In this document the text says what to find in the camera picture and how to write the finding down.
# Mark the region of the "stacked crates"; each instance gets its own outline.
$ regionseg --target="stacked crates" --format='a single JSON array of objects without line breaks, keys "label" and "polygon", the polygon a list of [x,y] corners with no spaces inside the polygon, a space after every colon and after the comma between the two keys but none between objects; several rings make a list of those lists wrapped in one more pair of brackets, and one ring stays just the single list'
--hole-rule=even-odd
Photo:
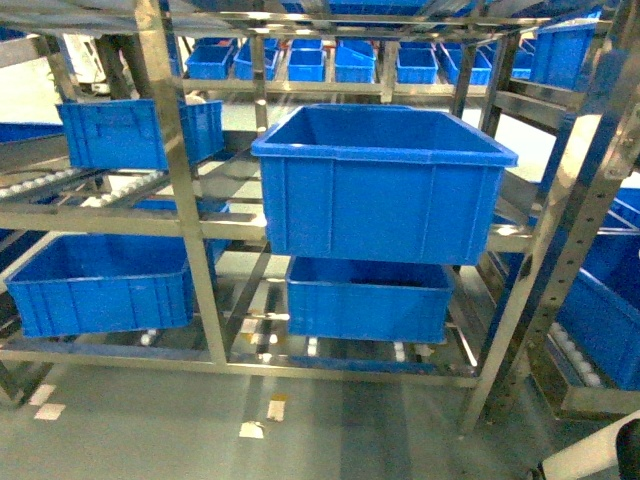
[{"label": "stacked crates", "polygon": [[515,154],[446,113],[370,105],[301,107],[252,152],[272,251],[296,257],[292,333],[444,340],[446,265],[484,251]]},{"label": "stacked crates", "polygon": [[[168,168],[153,101],[69,103],[61,105],[59,113],[63,126],[42,130],[64,130],[72,166]],[[222,102],[181,105],[180,114],[191,164],[223,149]],[[10,139],[22,138],[23,132],[14,137]],[[171,210],[175,205],[143,202],[140,208]],[[225,208],[220,203],[200,204],[203,211]],[[215,260],[227,244],[206,243],[213,274]],[[5,283],[27,337],[182,327],[193,317],[193,283],[182,238],[65,235]]]}]

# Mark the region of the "blue plastic crate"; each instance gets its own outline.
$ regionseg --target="blue plastic crate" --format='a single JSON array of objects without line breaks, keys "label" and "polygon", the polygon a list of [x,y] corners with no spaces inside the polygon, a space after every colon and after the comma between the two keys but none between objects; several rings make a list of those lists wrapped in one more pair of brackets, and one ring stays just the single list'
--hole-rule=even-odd
[{"label": "blue plastic crate", "polygon": [[[273,80],[276,78],[278,67],[279,50],[264,50],[265,78]],[[251,62],[251,48],[249,43],[245,43],[235,57],[235,75],[240,80],[253,80],[253,63]]]},{"label": "blue plastic crate", "polygon": [[535,38],[527,38],[522,40],[521,48],[526,50],[529,53],[536,53],[536,40]]},{"label": "blue plastic crate", "polygon": [[19,32],[18,30],[11,30],[10,28],[0,27],[0,42],[4,40],[13,40],[16,38],[24,38],[27,34]]},{"label": "blue plastic crate", "polygon": [[[489,63],[493,66],[493,61],[495,59],[495,50],[492,50],[490,47],[483,46],[480,47],[480,51],[487,58]],[[533,65],[533,54],[529,53],[527,50],[520,48],[516,52],[516,56],[513,60],[513,69],[511,70],[511,76],[513,78],[522,78],[529,79],[531,76],[531,66]]]},{"label": "blue plastic crate", "polygon": [[435,50],[436,46],[431,42],[400,42],[400,48],[418,49],[418,50]]},{"label": "blue plastic crate", "polygon": [[398,83],[436,83],[438,63],[433,50],[404,49],[396,61]]},{"label": "blue plastic crate", "polygon": [[323,82],[326,53],[321,50],[292,50],[289,57],[289,80]]},{"label": "blue plastic crate", "polygon": [[[460,65],[462,63],[462,50],[443,50],[440,62],[447,72],[449,80],[454,85],[458,83]],[[476,52],[476,58],[471,69],[471,85],[487,85],[491,77],[491,64],[484,53]]]},{"label": "blue plastic crate", "polygon": [[[289,13],[305,13],[300,1],[281,0]],[[334,15],[415,15],[424,5],[421,0],[329,0]]]},{"label": "blue plastic crate", "polygon": [[297,257],[286,278],[289,333],[351,340],[444,341],[454,284],[443,267]]},{"label": "blue plastic crate", "polygon": [[369,42],[340,42],[335,66],[336,82],[375,82],[376,56]]},{"label": "blue plastic crate", "polygon": [[[146,208],[149,210],[168,210],[175,212],[177,210],[176,202],[173,200],[143,200],[138,202],[135,208]],[[208,213],[226,213],[229,211],[229,205],[224,202],[207,202],[201,200],[198,202],[199,212]],[[224,253],[224,251],[231,245],[231,240],[226,239],[206,239],[204,241],[205,248],[207,250],[207,256],[211,261],[209,267],[212,269],[212,273],[215,274],[215,264]]]},{"label": "blue plastic crate", "polygon": [[476,264],[517,156],[443,112],[300,107],[253,142],[273,252]]},{"label": "blue plastic crate", "polygon": [[193,317],[181,238],[59,237],[5,283],[26,337],[182,327]]},{"label": "blue plastic crate", "polygon": [[291,42],[291,50],[322,50],[322,39],[296,38]]},{"label": "blue plastic crate", "polygon": [[[64,103],[58,113],[72,166],[168,168],[153,100]],[[221,101],[183,105],[180,114],[190,163],[224,148]]]},{"label": "blue plastic crate", "polygon": [[62,135],[62,125],[53,123],[2,123],[0,122],[0,144],[18,142],[37,137]]},{"label": "blue plastic crate", "polygon": [[227,37],[206,37],[196,40],[195,48],[203,45],[215,47],[231,47],[231,49],[235,52],[236,50],[238,50],[238,39]]},{"label": "blue plastic crate", "polygon": [[576,89],[595,23],[538,30],[531,81]]},{"label": "blue plastic crate", "polygon": [[624,390],[640,390],[640,235],[598,235],[558,320]]},{"label": "blue plastic crate", "polygon": [[186,61],[189,78],[224,80],[233,62],[233,48],[199,45]]}]

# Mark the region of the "metal upright post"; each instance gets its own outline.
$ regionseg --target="metal upright post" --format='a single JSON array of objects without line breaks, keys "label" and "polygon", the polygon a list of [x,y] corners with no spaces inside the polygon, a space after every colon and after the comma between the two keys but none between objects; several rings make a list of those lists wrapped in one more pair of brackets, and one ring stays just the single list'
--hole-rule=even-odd
[{"label": "metal upright post", "polygon": [[160,122],[169,174],[178,208],[178,219],[187,248],[204,333],[211,358],[224,364],[226,354],[221,335],[221,314],[216,304],[208,266],[200,217],[187,160],[178,102],[184,101],[182,87],[176,88],[171,74],[168,42],[175,42],[166,0],[136,0],[135,18],[149,75],[156,114]]},{"label": "metal upright post", "polygon": [[58,93],[63,102],[77,102],[80,84],[76,74],[71,72],[64,57],[66,47],[62,45],[64,40],[51,35],[45,35],[47,44],[47,62],[53,74],[53,80],[58,87]]},{"label": "metal upright post", "polygon": [[253,65],[256,130],[258,134],[261,134],[269,128],[269,112],[267,110],[267,81],[264,67],[264,39],[260,35],[251,37],[251,63]]},{"label": "metal upright post", "polygon": [[468,397],[470,431],[490,393],[509,407],[535,365],[622,180],[640,154],[640,10],[620,3],[512,293]]},{"label": "metal upright post", "polygon": [[[479,0],[475,10],[471,14],[471,17],[481,17],[484,15],[485,0]],[[458,82],[456,83],[456,89],[453,93],[453,102],[451,103],[451,109],[449,110],[452,115],[458,118],[462,118],[464,112],[464,104],[467,101],[467,93],[469,92],[469,83],[471,81],[471,70],[473,64],[476,61],[475,45],[465,45],[462,50],[462,63],[460,64],[460,74],[458,75]]]},{"label": "metal upright post", "polygon": [[393,90],[396,86],[396,60],[398,59],[399,47],[399,42],[384,42],[381,103],[391,103],[393,100]]},{"label": "metal upright post", "polygon": [[496,136],[501,109],[495,106],[496,94],[506,90],[511,81],[511,70],[516,58],[520,35],[509,35],[498,41],[498,51],[493,61],[491,81],[485,96],[485,105],[480,117],[480,130],[492,137]]}]

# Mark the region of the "paper scrap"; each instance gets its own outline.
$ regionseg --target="paper scrap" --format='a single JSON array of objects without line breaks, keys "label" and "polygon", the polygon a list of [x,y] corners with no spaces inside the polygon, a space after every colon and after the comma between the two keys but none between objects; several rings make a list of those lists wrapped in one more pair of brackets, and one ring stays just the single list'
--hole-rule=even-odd
[{"label": "paper scrap", "polygon": [[287,402],[271,400],[269,402],[269,410],[267,411],[267,419],[274,422],[282,422],[284,420],[284,406]]},{"label": "paper scrap", "polygon": [[254,333],[251,336],[251,345],[269,345],[269,336],[264,333]]},{"label": "paper scrap", "polygon": [[38,389],[31,395],[31,399],[29,400],[29,405],[42,406],[44,403],[49,400],[49,397],[56,389],[55,385],[48,385],[43,383],[38,387]]},{"label": "paper scrap", "polygon": [[240,425],[240,434],[238,436],[241,438],[264,439],[264,425],[255,421],[244,422]]},{"label": "paper scrap", "polygon": [[66,407],[60,403],[45,403],[33,418],[36,420],[57,420]]},{"label": "paper scrap", "polygon": [[416,345],[416,353],[423,358],[429,358],[436,353],[436,351],[429,347],[429,345]]},{"label": "paper scrap", "polygon": [[259,320],[257,318],[246,318],[244,322],[242,322],[240,333],[255,333],[256,328],[258,328],[258,322]]}]

